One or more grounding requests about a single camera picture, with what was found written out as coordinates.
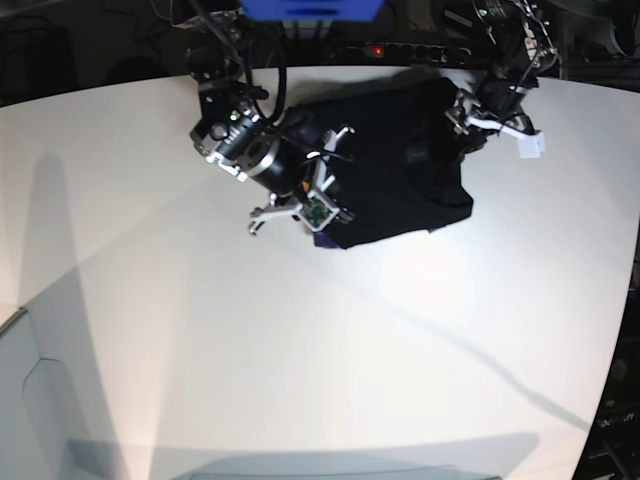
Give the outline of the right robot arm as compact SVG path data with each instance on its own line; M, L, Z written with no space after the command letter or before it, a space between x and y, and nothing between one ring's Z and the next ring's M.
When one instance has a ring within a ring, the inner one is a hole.
M337 147L354 130L345 125L306 140L300 121L284 115L287 64L278 32L249 19L237 1L173 1L170 19L191 33L186 61L201 111L190 132L194 148L236 180L252 180L269 193L268 204L250 214L250 235L278 218L300 221L312 234L350 223L354 216L335 198L329 163L341 159ZM269 94L253 76L251 54L259 41L276 56L271 114L259 105Z

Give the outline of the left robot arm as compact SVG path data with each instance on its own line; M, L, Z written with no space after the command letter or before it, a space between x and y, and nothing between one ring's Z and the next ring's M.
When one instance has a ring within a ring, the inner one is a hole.
M435 1L431 16L447 57L476 72L446 111L461 154L506 134L521 158L540 157L544 134L522 102L559 59L540 8L530 1Z

